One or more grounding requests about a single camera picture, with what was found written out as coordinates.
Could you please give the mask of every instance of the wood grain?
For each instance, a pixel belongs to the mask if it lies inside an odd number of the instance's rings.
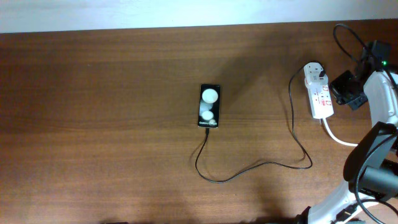
[[[193,165],[205,137],[197,101],[201,83],[222,86],[220,128],[199,162],[208,177],[259,159],[306,166],[289,131],[287,84],[309,60],[323,62],[330,80],[354,67],[333,41],[335,24],[1,34],[1,222],[239,223],[315,205],[342,180],[352,148],[312,119],[303,75],[292,95],[310,170],[264,166],[227,184],[204,181]],[[397,20],[347,24],[366,41],[390,42],[398,62]],[[334,106],[335,135],[362,139],[368,106]],[[371,211],[396,221],[382,206]]]

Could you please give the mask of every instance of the electrical outlet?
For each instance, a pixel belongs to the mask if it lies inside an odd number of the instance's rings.
[[[318,88],[322,90],[322,86],[328,85],[328,76],[323,71],[319,63],[311,62],[304,66],[305,86],[307,88]]]
[[[327,118],[335,113],[331,103],[328,85],[321,88],[309,88],[308,96],[310,98],[312,117],[315,119]]]
[[[333,115],[333,106],[328,87],[328,76],[319,63],[311,62],[304,66],[304,83],[308,89],[312,117],[327,118]]]

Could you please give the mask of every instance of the white circle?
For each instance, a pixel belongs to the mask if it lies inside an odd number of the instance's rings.
[[[218,99],[218,94],[214,89],[207,89],[201,94],[203,101],[206,103],[214,103]]]
[[[202,114],[201,114],[201,117],[203,118],[203,119],[205,119],[205,120],[210,120],[211,118],[213,118],[214,117],[214,114],[213,114],[213,112],[211,112],[211,111],[204,111]]]

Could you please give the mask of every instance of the white plug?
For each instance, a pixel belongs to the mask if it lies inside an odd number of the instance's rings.
[[[311,62],[304,66],[305,86],[308,89],[312,117],[327,118],[333,115],[333,106],[328,87],[328,76],[319,63]]]

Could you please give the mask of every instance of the black cable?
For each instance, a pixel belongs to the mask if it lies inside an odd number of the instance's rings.
[[[228,182],[228,181],[230,181],[230,180],[233,180],[235,177],[237,177],[237,176],[239,176],[239,175],[241,175],[241,174],[243,174],[243,173],[245,173],[245,172],[247,172],[247,171],[249,171],[249,170],[255,169],[255,168],[259,167],[259,166],[263,166],[263,165],[266,165],[266,164],[275,164],[275,165],[282,166],[282,167],[286,167],[286,168],[289,168],[289,169],[298,169],[298,170],[309,169],[309,168],[312,167],[313,162],[312,162],[312,160],[311,160],[311,157],[310,157],[310,155],[308,154],[308,152],[305,150],[305,148],[301,145],[300,141],[297,139],[296,133],[295,133],[295,131],[294,131],[294,109],[293,109],[293,100],[292,100],[292,92],[291,92],[291,84],[292,84],[292,81],[293,81],[294,77],[304,68],[305,65],[303,65],[302,67],[300,67],[300,69],[298,69],[297,72],[294,73],[294,75],[292,76],[292,78],[291,78],[290,81],[289,81],[289,99],[290,99],[290,106],[291,106],[291,108],[292,108],[292,135],[293,135],[294,140],[297,142],[297,144],[300,146],[300,148],[301,148],[302,151],[304,152],[304,154],[305,154],[305,155],[308,157],[308,159],[310,160],[310,165],[309,165],[309,166],[306,166],[306,167],[294,167],[294,166],[288,166],[288,165],[285,165],[285,164],[281,164],[281,163],[278,163],[278,162],[272,162],[272,161],[269,161],[269,162],[262,162],[262,163],[260,163],[260,164],[258,164],[258,165],[255,165],[255,166],[249,167],[249,168],[247,168],[247,169],[244,169],[244,170],[242,170],[242,171],[236,173],[235,175],[233,175],[232,177],[230,177],[230,178],[228,178],[228,179],[225,179],[225,180],[211,180],[211,179],[205,177],[204,175],[202,175],[202,174],[200,173],[200,171],[198,170],[198,160],[199,160],[199,156],[200,156],[200,154],[201,154],[203,148],[205,147],[205,144],[206,144],[206,142],[207,142],[207,139],[208,139],[208,136],[209,136],[209,132],[210,132],[210,130],[209,130],[208,128],[206,128],[206,137],[205,137],[205,141],[203,142],[203,144],[202,144],[202,146],[201,146],[201,149],[200,149],[200,151],[199,151],[199,153],[198,153],[198,155],[197,155],[197,159],[196,159],[196,161],[195,161],[195,168],[196,168],[196,170],[197,170],[197,172],[198,172],[198,174],[199,174],[199,176],[200,176],[201,178],[203,178],[203,179],[205,179],[205,180],[207,180],[207,181],[209,181],[209,182],[211,182],[211,183],[214,183],[214,184],[223,184],[223,183],[226,183],[226,182]]]
[[[350,53],[348,53],[348,52],[341,46],[340,42],[338,41],[337,36],[336,36],[336,30],[337,30],[337,28],[339,28],[339,27],[343,27],[343,28],[347,29],[350,33],[352,33],[352,34],[354,35],[354,37],[359,41],[359,43],[361,43],[362,47],[363,47],[363,48],[364,48],[364,49],[365,49],[365,50],[366,50],[366,51],[367,51],[379,64],[381,64],[379,58],[377,58],[377,57],[372,53],[372,51],[369,49],[369,47],[366,46],[366,44],[362,41],[362,39],[358,36],[358,34],[355,33],[355,31],[354,31],[353,29],[351,29],[349,26],[347,26],[347,25],[345,25],[345,24],[337,24],[337,25],[335,26],[335,28],[333,29],[333,37],[335,38],[336,44],[339,46],[339,48],[340,48],[347,56],[349,56],[349,57],[350,57],[352,60],[354,60],[356,63],[359,63],[359,61],[358,61],[356,58],[354,58]],[[397,95],[398,95],[398,86],[397,86],[397,83],[395,82],[395,80],[393,79],[393,77],[391,76],[390,71],[389,71],[386,67],[384,67],[383,70],[387,73],[387,76],[388,76],[388,78],[389,78],[390,81],[391,81],[392,87],[393,87],[393,89],[395,89],[395,91],[396,91],[396,93],[397,93]]]
[[[349,56],[349,57],[350,57],[352,60],[354,60],[355,62],[359,63],[358,60],[356,60],[351,54],[349,54],[349,53],[341,46],[340,42],[338,41],[338,39],[337,39],[337,37],[336,37],[336,30],[337,30],[337,28],[339,28],[339,27],[343,27],[343,28],[349,30],[349,31],[355,36],[355,38],[361,43],[361,45],[363,46],[363,48],[375,59],[375,61],[376,61],[377,63],[380,63],[380,64],[381,64],[380,60],[372,53],[372,51],[368,48],[368,46],[366,46],[366,44],[361,40],[361,38],[355,33],[355,31],[354,31],[353,29],[351,29],[350,27],[348,27],[348,26],[345,25],[345,24],[337,24],[337,25],[335,26],[335,28],[333,29],[333,37],[335,38],[335,41],[336,41],[337,45],[339,46],[339,48],[340,48],[347,56]],[[397,86],[397,83],[395,82],[394,78],[393,78],[392,75],[390,74],[390,71],[389,71],[386,67],[384,67],[383,70],[387,73],[387,76],[389,77],[389,79],[390,79],[390,81],[391,81],[392,88],[394,89],[394,91],[396,92],[396,94],[397,94],[397,96],[398,96],[398,86]],[[375,149],[373,150],[373,152],[370,153],[370,154],[368,154],[368,156],[366,157],[366,159],[365,159],[364,163],[362,164],[362,166],[361,166],[361,168],[360,168],[359,171],[362,170],[362,168],[363,168],[363,166],[365,165],[366,161],[369,159],[369,157],[371,156],[371,154],[373,154],[374,151],[375,151],[378,147],[380,147],[382,144],[384,144],[385,142],[387,142],[388,139],[391,139],[391,137],[395,137],[395,136],[397,136],[397,134],[394,134],[394,135],[388,137],[387,139],[385,139],[385,141],[383,141],[383,142],[380,143],[378,146],[376,146]],[[373,221],[375,221],[375,222],[378,223],[378,224],[382,224],[383,222],[380,221],[379,219],[377,219],[374,215],[372,215],[372,213],[371,213],[368,209],[366,209],[366,207],[362,204],[362,202],[361,202],[360,199],[359,199],[359,193],[358,193],[358,190],[359,190],[359,189],[358,189],[359,175],[360,175],[360,173],[358,173],[358,175],[357,175],[357,177],[356,177],[356,181],[355,181],[355,183],[354,183],[354,194],[355,194],[355,199],[358,201],[358,205],[363,209],[363,211],[364,211]]]
[[[376,200],[376,199],[364,199],[364,200],[361,200],[361,202],[362,203],[364,203],[364,202],[378,202],[378,203],[380,203],[382,205],[385,205],[385,206],[389,207],[398,216],[398,210],[394,206],[392,206],[390,203],[388,203],[388,202],[384,202],[384,201],[380,201],[380,200]]]

